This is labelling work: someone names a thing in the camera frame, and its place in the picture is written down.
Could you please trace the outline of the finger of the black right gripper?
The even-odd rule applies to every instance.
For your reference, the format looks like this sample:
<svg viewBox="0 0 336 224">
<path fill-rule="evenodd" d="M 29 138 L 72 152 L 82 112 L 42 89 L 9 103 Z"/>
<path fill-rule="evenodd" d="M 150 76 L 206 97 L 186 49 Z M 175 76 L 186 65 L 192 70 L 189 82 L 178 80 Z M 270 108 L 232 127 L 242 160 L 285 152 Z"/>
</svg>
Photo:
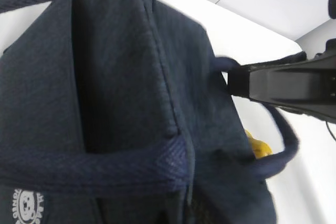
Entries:
<svg viewBox="0 0 336 224">
<path fill-rule="evenodd" d="M 235 67 L 228 71 L 228 89 L 237 97 L 335 123 L 335 54 L 277 66 Z"/>
</svg>

